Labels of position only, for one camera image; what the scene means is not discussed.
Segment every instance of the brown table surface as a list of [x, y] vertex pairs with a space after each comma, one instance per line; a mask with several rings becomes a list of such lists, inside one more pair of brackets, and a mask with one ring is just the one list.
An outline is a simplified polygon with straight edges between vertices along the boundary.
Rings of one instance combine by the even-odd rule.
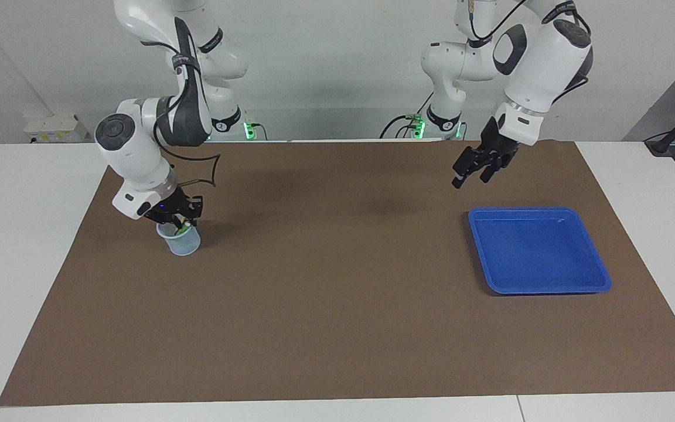
[[[189, 257], [112, 208], [107, 171], [0, 406], [675, 390], [675, 317], [574, 144], [455, 190], [465, 145], [184, 150], [223, 153], [217, 189], [187, 190], [206, 197]], [[575, 209], [613, 288], [494, 294], [480, 206]]]

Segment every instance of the blue plastic tray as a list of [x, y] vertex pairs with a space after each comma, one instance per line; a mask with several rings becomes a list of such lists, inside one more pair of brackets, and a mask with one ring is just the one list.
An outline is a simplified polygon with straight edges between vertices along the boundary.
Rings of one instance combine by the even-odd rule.
[[611, 278], [569, 208], [477, 208], [468, 216], [488, 285], [499, 294], [598, 293]]

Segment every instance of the plastic cup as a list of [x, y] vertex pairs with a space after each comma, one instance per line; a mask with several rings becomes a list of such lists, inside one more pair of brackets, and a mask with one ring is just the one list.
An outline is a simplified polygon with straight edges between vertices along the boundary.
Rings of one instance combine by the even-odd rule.
[[155, 230], [163, 237], [175, 256], [189, 256], [199, 249], [199, 233], [196, 227], [189, 227], [184, 233], [176, 234], [177, 228], [171, 223], [156, 224]]

